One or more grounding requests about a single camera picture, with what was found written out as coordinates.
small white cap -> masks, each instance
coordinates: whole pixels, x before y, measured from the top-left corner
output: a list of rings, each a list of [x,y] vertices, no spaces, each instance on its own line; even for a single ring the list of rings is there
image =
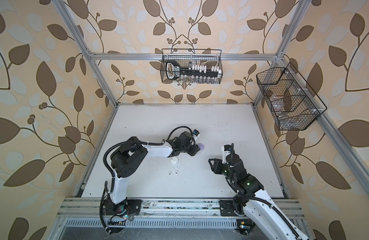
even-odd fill
[[[179,158],[178,158],[177,156],[170,158],[170,162],[171,162],[172,164],[177,164],[177,163],[178,163],[178,161],[179,161]]]

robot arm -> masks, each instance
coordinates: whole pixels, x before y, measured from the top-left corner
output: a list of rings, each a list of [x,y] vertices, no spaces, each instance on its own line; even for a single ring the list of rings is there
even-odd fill
[[[106,167],[112,173],[112,183],[111,190],[108,191],[106,189],[106,192],[109,193],[113,204],[119,204],[126,199],[129,176],[138,169],[143,159],[149,157],[173,157],[178,156],[181,152],[187,152],[189,155],[194,156],[200,150],[195,144],[198,136],[199,131],[197,130],[192,131],[192,133],[185,131],[179,137],[159,144],[141,142],[137,137],[130,137],[120,147],[111,150],[106,155],[104,163],[106,165],[107,157],[110,157],[111,167],[108,165]]]
[[[234,144],[222,147],[223,160],[209,159],[211,170],[223,174],[237,193],[233,197],[234,212],[252,219],[269,239],[309,240],[278,208],[263,185],[246,172]]]

wire mesh basket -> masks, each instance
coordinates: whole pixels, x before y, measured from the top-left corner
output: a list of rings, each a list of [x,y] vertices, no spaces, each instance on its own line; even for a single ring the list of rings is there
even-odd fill
[[[162,49],[162,83],[220,84],[221,53],[216,49]]]
[[[288,64],[285,68],[270,68],[256,75],[258,87],[279,130],[305,130],[327,109],[303,76],[308,87],[298,84],[294,70],[295,67]],[[316,106],[305,91],[316,96],[324,107]]]

metal rail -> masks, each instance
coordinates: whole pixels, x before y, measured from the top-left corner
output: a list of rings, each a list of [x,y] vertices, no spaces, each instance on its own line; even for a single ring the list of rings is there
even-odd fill
[[[162,60],[162,54],[155,53],[91,53],[92,60]],[[223,61],[274,61],[275,54],[225,53],[220,56]]]

purple disc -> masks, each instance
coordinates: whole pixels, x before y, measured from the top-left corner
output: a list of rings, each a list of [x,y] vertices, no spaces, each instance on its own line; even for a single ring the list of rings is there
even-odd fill
[[[201,148],[201,150],[200,150],[200,151],[202,151],[202,150],[204,149],[204,145],[203,145],[203,144],[201,144],[201,143],[198,143],[198,144],[197,144],[197,146]]]

